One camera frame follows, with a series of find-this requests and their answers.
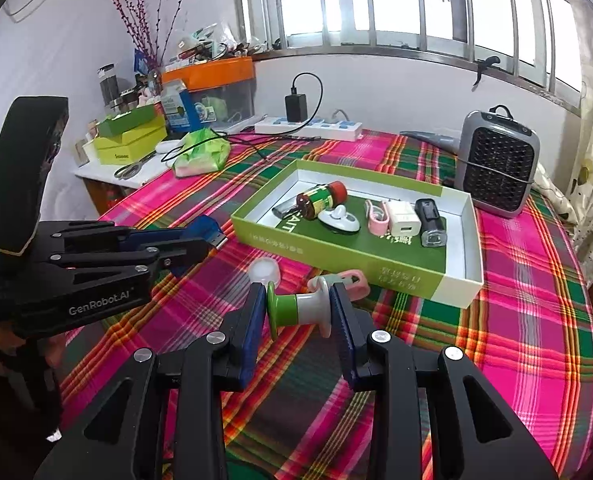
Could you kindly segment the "silver metal bar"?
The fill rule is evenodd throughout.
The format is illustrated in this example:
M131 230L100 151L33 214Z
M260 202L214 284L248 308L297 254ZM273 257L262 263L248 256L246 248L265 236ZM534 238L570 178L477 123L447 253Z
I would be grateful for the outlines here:
M296 197L291 197L289 200L284 200L272 207L272 213L279 219L288 218L291 214L297 214L298 212L299 205Z

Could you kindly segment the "green white suction knob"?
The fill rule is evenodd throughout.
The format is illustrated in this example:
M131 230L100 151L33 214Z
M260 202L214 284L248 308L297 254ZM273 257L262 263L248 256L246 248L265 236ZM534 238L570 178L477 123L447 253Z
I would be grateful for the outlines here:
M313 292L307 294L277 295L275 284L267 284L267 316L272 340L278 338L280 327L298 325L317 325L321 336L331 336L329 285L322 276L314 278L313 285Z

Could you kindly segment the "brown jar red lid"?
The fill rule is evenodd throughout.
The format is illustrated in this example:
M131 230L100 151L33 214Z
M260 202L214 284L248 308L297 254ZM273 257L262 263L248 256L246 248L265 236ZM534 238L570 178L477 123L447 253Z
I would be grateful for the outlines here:
M347 188L340 181L317 185L296 196L296 210L306 220L316 220L318 214L336 208L347 201Z

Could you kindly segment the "white round dish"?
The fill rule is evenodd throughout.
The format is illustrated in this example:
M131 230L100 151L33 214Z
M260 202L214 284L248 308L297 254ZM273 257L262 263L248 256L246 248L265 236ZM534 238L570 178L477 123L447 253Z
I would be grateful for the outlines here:
M351 214L343 204L333 209L326 209L317 215L317 219L330 229L342 233L357 233L361 229L359 219Z

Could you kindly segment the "white square charger block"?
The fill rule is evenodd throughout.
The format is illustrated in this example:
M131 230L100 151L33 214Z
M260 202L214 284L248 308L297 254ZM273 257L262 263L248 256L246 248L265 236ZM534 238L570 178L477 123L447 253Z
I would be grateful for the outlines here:
M388 200L383 203L389 220L389 232L396 237L414 237L420 232L421 222L411 203Z

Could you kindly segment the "black rectangular flashlight device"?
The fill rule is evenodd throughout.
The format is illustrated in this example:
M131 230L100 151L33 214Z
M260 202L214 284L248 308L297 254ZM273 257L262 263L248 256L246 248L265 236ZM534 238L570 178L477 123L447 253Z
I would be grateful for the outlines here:
M432 198L419 198L415 203L415 211L420 221L421 245L426 248L445 247L447 233L434 200Z

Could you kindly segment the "blue white small box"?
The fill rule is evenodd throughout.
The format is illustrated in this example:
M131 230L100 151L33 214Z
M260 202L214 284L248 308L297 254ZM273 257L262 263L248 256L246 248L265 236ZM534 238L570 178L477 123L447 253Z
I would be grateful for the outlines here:
M216 249L221 248L227 242L227 236L218 222L206 214L194 218L182 230L182 239L190 240L190 238L201 238Z

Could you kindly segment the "pink clip with round lens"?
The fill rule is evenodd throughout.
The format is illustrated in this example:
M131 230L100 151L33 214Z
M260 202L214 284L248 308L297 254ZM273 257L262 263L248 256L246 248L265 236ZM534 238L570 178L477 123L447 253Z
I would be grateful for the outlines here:
M328 273L315 276L307 282L307 290L309 292L315 292L318 289L318 281L320 279L326 281L329 287L334 284L342 284L347 291L352 302L365 299L370 294L370 286L365 278L362 271L359 270L347 270L339 273Z

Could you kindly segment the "green tissue pack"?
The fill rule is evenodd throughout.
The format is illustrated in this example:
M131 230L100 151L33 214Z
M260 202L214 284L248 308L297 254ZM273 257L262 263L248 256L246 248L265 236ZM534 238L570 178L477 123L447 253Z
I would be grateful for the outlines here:
M220 171L230 150L230 143L211 128L188 132L173 153L173 172L178 178L189 178Z

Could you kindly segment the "plaid tablecloth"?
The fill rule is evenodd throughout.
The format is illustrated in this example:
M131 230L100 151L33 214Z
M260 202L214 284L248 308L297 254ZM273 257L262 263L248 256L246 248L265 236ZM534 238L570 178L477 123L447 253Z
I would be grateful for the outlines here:
M108 219L139 229L183 226L207 214L232 232L231 214L295 159L440 183L455 162L427 144L367 131L355 143L235 146L223 171L163 176L130 194ZM593 307L568 234L533 194L517 218L478 216L484 283L467 309L374 288L363 308L413 346L464 350L531 431L555 469L572 476L593 437ZM132 353L173 351L219 326L246 297L254 248L230 236L183 276L165 275L150 304L83 328L62 364L62 422L69 425ZM279 479L365 477L373 399L341 376L333 342L289 328L261 345L248 389L223 399L230 457Z

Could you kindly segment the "dark glass jar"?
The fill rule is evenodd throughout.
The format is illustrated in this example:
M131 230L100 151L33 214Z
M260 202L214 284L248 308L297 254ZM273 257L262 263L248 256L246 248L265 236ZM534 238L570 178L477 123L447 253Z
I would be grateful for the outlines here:
M113 64L101 66L98 70L98 79L104 106L109 106L121 96L115 66Z

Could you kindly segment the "grey handheld tool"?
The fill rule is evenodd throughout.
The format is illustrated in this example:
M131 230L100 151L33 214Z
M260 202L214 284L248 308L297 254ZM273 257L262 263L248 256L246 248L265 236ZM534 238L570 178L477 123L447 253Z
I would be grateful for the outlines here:
M439 148L440 150L455 155L458 154L459 145L461 145L461 140L453 138L453 136L443 136L443 134L438 133L423 131L401 131L401 134L403 134L403 136L408 136L408 138L428 143L435 146L436 148Z

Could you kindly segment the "grey portable heater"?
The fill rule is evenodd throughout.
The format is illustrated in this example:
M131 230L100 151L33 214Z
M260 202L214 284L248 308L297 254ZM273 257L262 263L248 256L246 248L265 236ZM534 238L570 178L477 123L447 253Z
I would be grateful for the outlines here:
M540 151L539 137L506 105L474 110L461 129L455 188L490 214L515 218L534 182Z

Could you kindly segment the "purple flower branches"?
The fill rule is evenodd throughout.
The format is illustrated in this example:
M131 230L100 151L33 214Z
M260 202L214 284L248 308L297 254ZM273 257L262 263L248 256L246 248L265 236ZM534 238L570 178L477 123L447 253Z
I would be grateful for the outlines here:
M137 52L144 55L149 72L159 70L164 62L170 37L185 0L177 0L167 29L163 28L163 3L156 0L154 18L150 16L146 0L111 0L118 11L125 31Z

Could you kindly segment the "cream heart pattern curtain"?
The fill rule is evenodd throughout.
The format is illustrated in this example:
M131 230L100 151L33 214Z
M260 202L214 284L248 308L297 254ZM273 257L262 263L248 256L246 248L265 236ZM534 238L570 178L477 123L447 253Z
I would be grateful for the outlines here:
M593 92L582 103L580 151L569 192L562 193L537 166L532 188L547 198L556 214L571 229L571 245L577 254L585 284L593 284Z

